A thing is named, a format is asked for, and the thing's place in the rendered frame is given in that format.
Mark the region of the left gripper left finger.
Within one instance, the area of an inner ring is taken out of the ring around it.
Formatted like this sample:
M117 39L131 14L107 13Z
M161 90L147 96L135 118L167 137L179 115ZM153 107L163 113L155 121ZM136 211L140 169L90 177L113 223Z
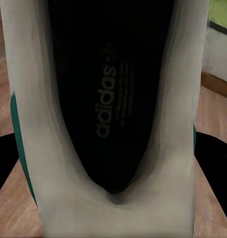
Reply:
M0 190L19 159L14 133L0 137Z

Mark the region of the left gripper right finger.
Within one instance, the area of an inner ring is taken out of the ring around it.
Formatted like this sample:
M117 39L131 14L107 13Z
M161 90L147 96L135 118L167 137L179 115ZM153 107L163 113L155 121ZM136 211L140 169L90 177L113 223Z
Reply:
M227 144L212 135L196 132L194 156L227 216Z

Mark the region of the gym shoe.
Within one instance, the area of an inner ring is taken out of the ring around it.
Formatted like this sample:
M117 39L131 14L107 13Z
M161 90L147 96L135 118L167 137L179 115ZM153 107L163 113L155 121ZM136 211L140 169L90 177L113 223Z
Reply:
M0 0L45 238L194 238L209 1Z

